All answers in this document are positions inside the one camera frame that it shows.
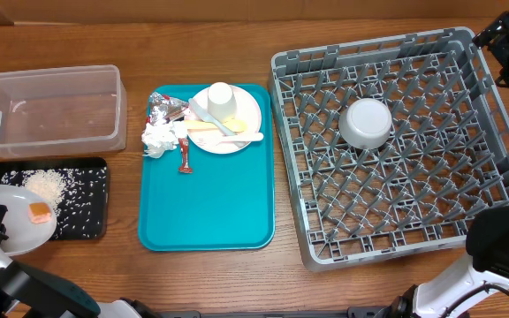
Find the white rice pile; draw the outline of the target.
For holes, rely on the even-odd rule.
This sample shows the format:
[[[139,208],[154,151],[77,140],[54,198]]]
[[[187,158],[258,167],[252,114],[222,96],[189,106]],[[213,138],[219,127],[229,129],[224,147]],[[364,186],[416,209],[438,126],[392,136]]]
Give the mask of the white rice pile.
[[[105,167],[11,170],[1,183],[25,187],[50,203],[57,216],[53,240],[98,239],[106,231]]]

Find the orange food cube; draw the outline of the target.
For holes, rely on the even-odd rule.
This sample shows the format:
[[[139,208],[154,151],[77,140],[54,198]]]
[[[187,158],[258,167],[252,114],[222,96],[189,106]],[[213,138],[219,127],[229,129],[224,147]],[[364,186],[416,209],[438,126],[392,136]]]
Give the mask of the orange food cube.
[[[50,221],[52,210],[44,202],[31,203],[28,206],[28,217],[31,223],[47,223]]]

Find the foil wrapper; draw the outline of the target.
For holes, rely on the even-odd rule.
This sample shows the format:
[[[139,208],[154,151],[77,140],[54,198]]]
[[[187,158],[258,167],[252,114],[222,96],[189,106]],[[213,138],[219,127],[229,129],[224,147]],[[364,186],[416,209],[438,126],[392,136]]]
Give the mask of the foil wrapper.
[[[181,121],[189,113],[189,103],[153,92],[148,98],[148,109],[148,122],[151,125],[163,125]]]

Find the small grey bowl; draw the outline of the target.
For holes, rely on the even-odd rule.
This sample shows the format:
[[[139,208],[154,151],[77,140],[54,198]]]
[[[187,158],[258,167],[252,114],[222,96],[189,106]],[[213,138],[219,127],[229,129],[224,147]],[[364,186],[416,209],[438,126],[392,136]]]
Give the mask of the small grey bowl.
[[[341,137],[359,149],[380,148],[389,139],[391,125],[388,107],[372,98],[353,102],[341,112],[338,120]]]

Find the red sauce packet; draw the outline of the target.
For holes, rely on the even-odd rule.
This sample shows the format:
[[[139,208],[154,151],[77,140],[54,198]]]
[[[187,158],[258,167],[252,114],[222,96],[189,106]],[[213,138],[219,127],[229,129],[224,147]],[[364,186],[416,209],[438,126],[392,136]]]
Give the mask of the red sauce packet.
[[[181,165],[179,166],[179,172],[185,174],[191,174],[193,169],[189,165],[189,140],[188,138],[179,139],[179,148],[181,154]]]

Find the grey round plate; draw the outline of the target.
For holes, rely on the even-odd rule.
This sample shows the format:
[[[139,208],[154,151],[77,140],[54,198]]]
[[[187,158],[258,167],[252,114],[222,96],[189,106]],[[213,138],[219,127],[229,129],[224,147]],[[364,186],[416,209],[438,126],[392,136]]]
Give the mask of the grey round plate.
[[[49,220],[33,223],[30,208],[49,203],[36,193],[24,187],[0,185],[0,205],[7,207],[2,223],[6,228],[8,239],[0,243],[0,248],[7,256],[29,253],[46,243],[57,228],[56,213],[49,208]]]

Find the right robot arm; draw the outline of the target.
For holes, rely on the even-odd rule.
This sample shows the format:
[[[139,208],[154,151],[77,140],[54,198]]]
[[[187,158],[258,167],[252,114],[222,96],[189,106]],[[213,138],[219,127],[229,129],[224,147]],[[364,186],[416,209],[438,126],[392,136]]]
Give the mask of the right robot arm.
[[[495,83],[509,89],[509,11],[501,13],[474,39],[501,65]],[[466,252],[433,280],[411,286],[379,317],[466,317],[493,292],[509,297],[509,206],[487,208],[472,222]]]

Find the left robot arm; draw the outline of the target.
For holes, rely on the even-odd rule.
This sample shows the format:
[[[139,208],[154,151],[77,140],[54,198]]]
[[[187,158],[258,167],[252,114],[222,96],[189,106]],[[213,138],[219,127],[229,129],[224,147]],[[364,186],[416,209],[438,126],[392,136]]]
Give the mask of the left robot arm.
[[[0,242],[5,238],[0,222]],[[159,317],[137,300],[98,303],[75,283],[14,261],[0,248],[0,317],[5,317],[18,303],[30,307],[27,317]]]

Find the white napkin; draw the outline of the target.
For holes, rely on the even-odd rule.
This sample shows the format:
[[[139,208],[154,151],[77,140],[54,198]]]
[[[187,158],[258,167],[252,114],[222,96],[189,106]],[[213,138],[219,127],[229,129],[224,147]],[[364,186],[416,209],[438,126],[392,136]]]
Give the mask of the white napkin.
[[[187,137],[187,128],[183,121],[170,122],[161,125],[147,123],[141,135],[144,155],[160,158],[165,151],[174,150],[180,139]]]

